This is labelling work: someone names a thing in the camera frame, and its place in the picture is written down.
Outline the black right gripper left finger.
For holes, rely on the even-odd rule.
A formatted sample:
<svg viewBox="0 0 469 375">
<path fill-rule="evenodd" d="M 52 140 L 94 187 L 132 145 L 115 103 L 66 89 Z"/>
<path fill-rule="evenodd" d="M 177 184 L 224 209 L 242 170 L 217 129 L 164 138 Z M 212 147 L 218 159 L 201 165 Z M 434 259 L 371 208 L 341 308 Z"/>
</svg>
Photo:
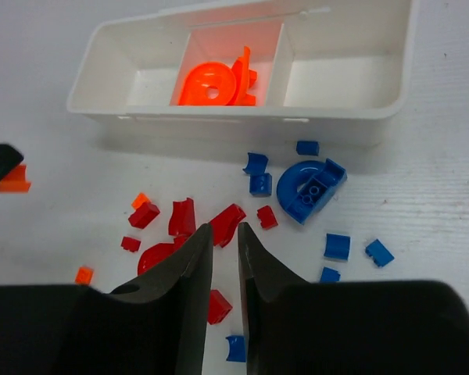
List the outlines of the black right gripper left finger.
<svg viewBox="0 0 469 375">
<path fill-rule="evenodd" d="M 0 286 L 0 374 L 199 374 L 212 268 L 213 229 L 203 224 L 109 293 Z"/>
</svg>

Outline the orange arch lego piece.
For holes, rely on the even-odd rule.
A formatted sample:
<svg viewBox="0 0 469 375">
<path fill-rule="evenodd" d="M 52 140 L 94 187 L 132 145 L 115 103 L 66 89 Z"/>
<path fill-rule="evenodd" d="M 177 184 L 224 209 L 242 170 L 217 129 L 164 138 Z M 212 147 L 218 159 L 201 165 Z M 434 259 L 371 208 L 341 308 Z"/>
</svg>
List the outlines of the orange arch lego piece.
<svg viewBox="0 0 469 375">
<path fill-rule="evenodd" d="M 0 193 L 27 193 L 31 182 L 27 179 L 27 165 L 19 164 L 2 180 L 0 180 Z"/>
</svg>

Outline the orange spiral lego piece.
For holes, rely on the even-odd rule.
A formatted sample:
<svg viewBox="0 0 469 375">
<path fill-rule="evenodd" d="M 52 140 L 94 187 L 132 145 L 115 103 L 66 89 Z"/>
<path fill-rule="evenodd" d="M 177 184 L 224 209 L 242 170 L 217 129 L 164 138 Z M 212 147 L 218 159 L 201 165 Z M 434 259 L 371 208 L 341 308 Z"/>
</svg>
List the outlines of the orange spiral lego piece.
<svg viewBox="0 0 469 375">
<path fill-rule="evenodd" d="M 187 74 L 178 105 L 224 106 L 235 95 L 236 87 L 230 67 L 221 62 L 204 62 Z"/>
</svg>

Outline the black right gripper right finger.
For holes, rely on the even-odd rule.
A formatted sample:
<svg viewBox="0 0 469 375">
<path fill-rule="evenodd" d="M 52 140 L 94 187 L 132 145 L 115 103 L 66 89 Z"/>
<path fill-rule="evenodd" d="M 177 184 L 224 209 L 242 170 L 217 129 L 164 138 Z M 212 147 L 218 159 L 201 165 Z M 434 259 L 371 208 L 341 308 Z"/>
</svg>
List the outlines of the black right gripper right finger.
<svg viewBox="0 0 469 375">
<path fill-rule="evenodd" d="M 310 283 L 238 226 L 250 374 L 469 374 L 469 312 L 434 280 Z"/>
</svg>

